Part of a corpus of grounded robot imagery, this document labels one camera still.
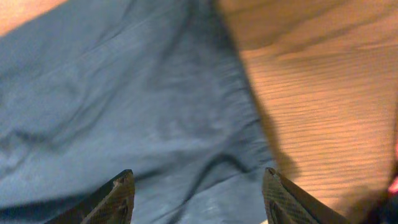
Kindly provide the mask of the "navy blue shorts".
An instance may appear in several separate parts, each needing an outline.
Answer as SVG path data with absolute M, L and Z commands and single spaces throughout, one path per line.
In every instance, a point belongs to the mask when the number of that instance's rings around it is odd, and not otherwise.
M 273 165 L 212 1 L 67 1 L 1 37 L 2 223 L 44 223 L 124 169 L 135 224 L 260 223 Z

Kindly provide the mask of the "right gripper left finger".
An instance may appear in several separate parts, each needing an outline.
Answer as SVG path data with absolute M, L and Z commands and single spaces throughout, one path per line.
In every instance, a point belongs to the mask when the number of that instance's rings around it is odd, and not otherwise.
M 130 224 L 134 194 L 133 172 L 126 169 L 78 205 L 45 224 Z

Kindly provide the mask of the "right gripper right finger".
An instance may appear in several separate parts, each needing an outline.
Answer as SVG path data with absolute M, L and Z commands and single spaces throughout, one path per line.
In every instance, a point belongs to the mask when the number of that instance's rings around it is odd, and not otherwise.
M 273 168 L 265 170 L 262 194 L 269 224 L 349 224 Z

